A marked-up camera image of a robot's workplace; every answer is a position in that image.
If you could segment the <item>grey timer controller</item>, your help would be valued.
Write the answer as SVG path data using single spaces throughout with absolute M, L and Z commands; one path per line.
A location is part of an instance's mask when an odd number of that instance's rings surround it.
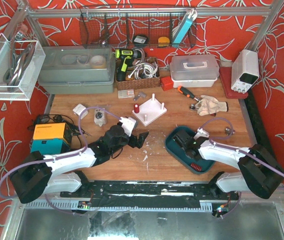
M 102 127 L 107 123 L 106 114 L 103 110 L 100 109 L 94 110 L 94 123 L 99 127 Z

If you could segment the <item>beige work glove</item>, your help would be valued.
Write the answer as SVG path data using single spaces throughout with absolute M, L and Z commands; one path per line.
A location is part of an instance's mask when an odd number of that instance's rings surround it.
M 218 112 L 228 112 L 228 104 L 215 97 L 201 95 L 201 100 L 196 104 L 197 114 L 200 116 L 213 115 Z

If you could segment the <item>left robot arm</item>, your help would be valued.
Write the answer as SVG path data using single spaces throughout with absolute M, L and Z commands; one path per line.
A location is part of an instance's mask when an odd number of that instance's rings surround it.
M 77 169 L 92 168 L 115 159 L 123 147 L 141 148 L 148 132 L 127 135 L 121 125 L 113 125 L 104 136 L 70 152 L 42 155 L 35 151 L 16 167 L 9 178 L 21 203 L 30 203 L 49 193 L 77 191 L 84 183 Z

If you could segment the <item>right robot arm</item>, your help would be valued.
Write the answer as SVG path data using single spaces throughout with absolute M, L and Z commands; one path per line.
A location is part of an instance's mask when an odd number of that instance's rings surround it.
M 237 169 L 238 172 L 222 173 L 214 182 L 225 193 L 251 191 L 259 198 L 268 199 L 284 179 L 280 164 L 259 144 L 235 147 L 218 143 L 202 129 L 194 134 L 179 130 L 172 140 L 193 161 L 215 161 Z

